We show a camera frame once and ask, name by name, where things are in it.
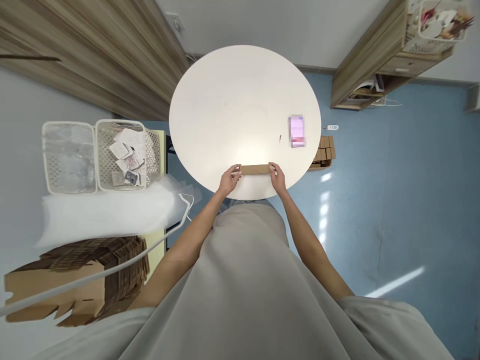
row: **white foam sheet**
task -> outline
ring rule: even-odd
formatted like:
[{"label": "white foam sheet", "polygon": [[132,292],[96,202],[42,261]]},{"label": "white foam sheet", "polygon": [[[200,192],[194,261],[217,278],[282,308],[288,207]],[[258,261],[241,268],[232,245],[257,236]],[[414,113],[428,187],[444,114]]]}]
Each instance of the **white foam sheet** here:
[{"label": "white foam sheet", "polygon": [[37,247],[80,240],[133,236],[166,229],[182,219],[179,194],[201,200],[199,190],[165,175],[140,191],[100,191],[91,195],[48,195],[43,198],[44,231]]}]

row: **white plastic basket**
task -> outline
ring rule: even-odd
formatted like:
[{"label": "white plastic basket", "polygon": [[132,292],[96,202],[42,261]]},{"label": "white plastic basket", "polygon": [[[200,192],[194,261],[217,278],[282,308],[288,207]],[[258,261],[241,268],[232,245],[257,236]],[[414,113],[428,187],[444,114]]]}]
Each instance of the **white plastic basket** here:
[{"label": "white plastic basket", "polygon": [[[112,172],[121,171],[116,164],[117,158],[109,146],[114,143],[114,137],[123,129],[145,132],[146,149],[146,181],[140,186],[125,184],[114,186]],[[160,176],[160,142],[154,132],[145,128],[139,121],[101,119],[95,124],[95,161],[98,187],[104,191],[138,191],[145,189]]]},{"label": "white plastic basket", "polygon": [[[85,176],[80,175],[77,171],[72,171],[70,165],[72,157],[75,159],[81,159],[76,152],[75,145],[72,141],[62,140],[60,137],[52,140],[50,138],[50,132],[54,129],[72,129],[77,128],[80,130],[86,129],[83,134],[88,137],[88,143],[85,143],[85,148],[90,148],[91,154],[94,154],[95,146],[95,131],[94,127],[86,122],[76,121],[47,121],[41,127],[42,133],[42,152],[43,152],[43,167],[45,169],[46,187],[50,194],[93,194],[97,192],[97,179],[96,179],[96,164],[95,159],[92,157],[91,161],[80,160],[80,167],[78,169],[85,171]],[[63,147],[70,146],[70,150],[65,150]],[[93,179],[89,181],[89,186],[75,187],[73,183],[82,182],[86,177]]]},{"label": "white plastic basket", "polygon": [[441,1],[422,1],[410,16],[406,27],[405,46],[402,49],[407,53],[415,54],[440,54],[445,50],[450,49],[456,43],[465,41],[467,32],[463,31],[462,35],[455,40],[447,40],[442,38],[429,38],[422,35],[421,27],[419,26],[424,10],[428,11],[437,6],[438,10],[463,10],[468,13],[468,7],[464,2],[449,2]]}]

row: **white wall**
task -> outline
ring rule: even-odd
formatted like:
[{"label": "white wall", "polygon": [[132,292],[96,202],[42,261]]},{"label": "white wall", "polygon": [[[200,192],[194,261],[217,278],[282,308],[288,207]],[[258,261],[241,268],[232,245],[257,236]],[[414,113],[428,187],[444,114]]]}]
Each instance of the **white wall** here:
[{"label": "white wall", "polygon": [[[480,9],[465,44],[427,78],[480,82]],[[185,25],[189,53],[207,54],[229,45],[273,50],[297,65],[338,68],[389,0],[156,0]]]},{"label": "white wall", "polygon": [[[0,67],[0,304],[11,296],[4,292],[4,274],[45,252],[34,248],[43,231],[42,196],[48,194],[42,124],[109,118],[106,109]],[[56,322],[53,315],[17,323],[0,318],[0,359],[27,359],[80,330],[55,327]]]}]

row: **phone screen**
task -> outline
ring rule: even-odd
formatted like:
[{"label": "phone screen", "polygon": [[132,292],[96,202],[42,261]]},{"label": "phone screen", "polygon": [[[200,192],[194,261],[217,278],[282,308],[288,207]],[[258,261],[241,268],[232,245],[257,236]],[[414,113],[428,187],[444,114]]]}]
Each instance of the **phone screen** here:
[{"label": "phone screen", "polygon": [[292,148],[301,148],[305,146],[304,117],[302,115],[292,115],[288,118],[290,146]]}]

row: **forearm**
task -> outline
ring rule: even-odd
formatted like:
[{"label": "forearm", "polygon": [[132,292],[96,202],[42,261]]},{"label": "forearm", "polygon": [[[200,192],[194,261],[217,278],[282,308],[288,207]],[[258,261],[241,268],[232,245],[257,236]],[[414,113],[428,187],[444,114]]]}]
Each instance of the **forearm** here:
[{"label": "forearm", "polygon": [[285,190],[278,195],[285,208],[291,237],[301,261],[335,301],[339,301],[343,297],[353,296],[354,293],[330,263],[324,247],[297,205],[295,205],[290,194]]},{"label": "forearm", "polygon": [[195,264],[224,199],[225,196],[221,193],[213,195],[200,214],[186,227],[160,260],[145,288],[129,309],[157,307],[182,276]]},{"label": "forearm", "polygon": [[328,262],[327,254],[320,244],[319,239],[313,232],[307,220],[300,212],[288,191],[278,194],[285,208],[288,224],[290,225],[291,237],[295,243],[300,259],[307,266],[307,263]]},{"label": "forearm", "polygon": [[163,259],[172,262],[183,262],[187,270],[190,269],[199,258],[202,244],[212,229],[215,217],[224,199],[225,196],[220,192],[213,194],[208,204],[186,227]]}]

